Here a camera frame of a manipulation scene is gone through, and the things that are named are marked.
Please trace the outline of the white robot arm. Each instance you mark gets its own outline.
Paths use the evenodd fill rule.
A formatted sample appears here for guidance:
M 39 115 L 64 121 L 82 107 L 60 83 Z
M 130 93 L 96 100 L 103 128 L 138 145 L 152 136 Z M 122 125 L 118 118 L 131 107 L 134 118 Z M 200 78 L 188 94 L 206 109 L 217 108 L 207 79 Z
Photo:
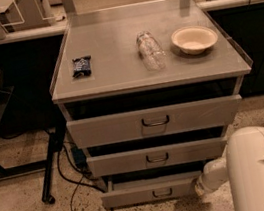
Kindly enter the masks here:
M 196 193 L 212 193 L 225 182 L 231 186 L 235 211 L 264 211 L 264 127 L 234 132 L 223 157 L 205 165 Z

